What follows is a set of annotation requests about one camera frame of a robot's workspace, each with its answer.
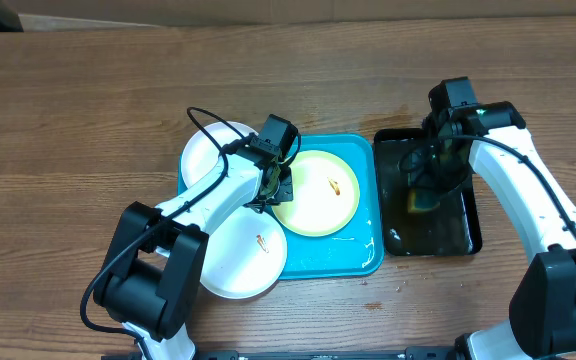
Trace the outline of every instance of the orange food piece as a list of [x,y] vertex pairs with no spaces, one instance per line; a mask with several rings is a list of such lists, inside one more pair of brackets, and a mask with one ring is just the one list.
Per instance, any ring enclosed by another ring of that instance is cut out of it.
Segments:
[[328,183],[330,184],[330,187],[332,187],[332,189],[335,190],[335,194],[337,194],[337,196],[341,195],[341,190],[339,190],[339,184],[337,184],[335,180],[328,178]]
[[261,237],[261,235],[257,235],[257,244],[259,244],[259,246],[261,247],[261,249],[266,252],[269,253],[270,251],[268,250],[268,248],[266,247],[266,241],[264,240],[264,238]]

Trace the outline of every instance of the blue tray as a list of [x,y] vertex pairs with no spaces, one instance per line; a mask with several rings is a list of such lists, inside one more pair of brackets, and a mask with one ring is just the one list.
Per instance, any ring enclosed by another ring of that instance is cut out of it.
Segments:
[[[304,135],[302,150],[322,150],[342,158],[359,181],[359,206],[341,230],[323,237],[306,237],[284,227],[288,259],[280,280],[333,276],[365,276],[384,259],[377,179],[372,147],[355,134]],[[178,193],[186,191],[181,174]]]

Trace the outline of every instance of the yellow plate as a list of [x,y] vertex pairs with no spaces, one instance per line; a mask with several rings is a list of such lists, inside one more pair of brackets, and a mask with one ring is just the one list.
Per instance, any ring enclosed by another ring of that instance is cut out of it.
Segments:
[[345,161],[325,151],[303,151],[290,169],[294,198],[273,208],[279,222],[313,237],[348,224],[359,206],[359,182]]

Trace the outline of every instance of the wood grain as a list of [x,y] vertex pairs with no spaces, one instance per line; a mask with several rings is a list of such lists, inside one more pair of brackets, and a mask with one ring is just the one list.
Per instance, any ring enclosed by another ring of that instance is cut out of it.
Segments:
[[22,14],[163,26],[572,16],[567,0],[7,0]]
[[[0,358],[132,349],[86,329],[78,304],[121,211],[175,194],[196,131],[187,106],[372,139],[419,126],[430,88],[461,75],[482,102],[515,104],[576,203],[576,17],[0,34]],[[400,349],[504,319],[526,258],[475,187],[478,255],[386,257],[367,278],[284,281],[248,301],[201,290],[191,338],[246,352]]]

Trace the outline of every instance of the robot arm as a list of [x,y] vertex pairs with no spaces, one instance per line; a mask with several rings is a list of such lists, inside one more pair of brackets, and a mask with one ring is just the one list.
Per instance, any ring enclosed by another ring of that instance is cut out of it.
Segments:
[[[199,288],[209,235],[240,206],[261,212],[267,204],[292,200],[290,169],[281,162],[297,136],[294,125],[270,115],[258,136],[223,147],[228,154],[225,177],[225,162],[220,158],[208,175],[183,194],[156,208],[135,202],[122,214],[102,269],[114,265],[104,270],[93,298],[111,318],[139,334],[140,346],[145,345],[153,359],[193,357],[194,345],[184,323]],[[179,214],[171,221],[173,213]],[[133,248],[135,239],[145,241]],[[132,251],[118,257],[128,249]],[[138,259],[138,250],[167,256],[163,271]]]
[[524,162],[543,175],[575,227],[576,207],[539,158],[512,104],[477,103],[467,78],[443,81],[429,98],[433,111],[424,128],[430,137],[483,136],[524,155],[517,158],[484,139],[472,144],[449,140],[436,148],[441,155],[433,159],[438,160],[424,169],[453,171],[455,163],[467,159],[499,199],[531,262],[510,303],[509,319],[468,336],[462,354],[470,360],[527,360],[576,351],[576,238]]
[[[539,158],[527,129],[516,126],[496,128],[489,130],[485,137],[509,145],[528,156],[548,180],[566,213],[576,223],[576,207]],[[536,254],[547,252],[553,244],[559,244],[564,249],[576,249],[576,240],[565,229],[544,187],[521,160],[481,141],[473,142],[468,160],[473,171],[495,193],[517,229],[529,262]]]

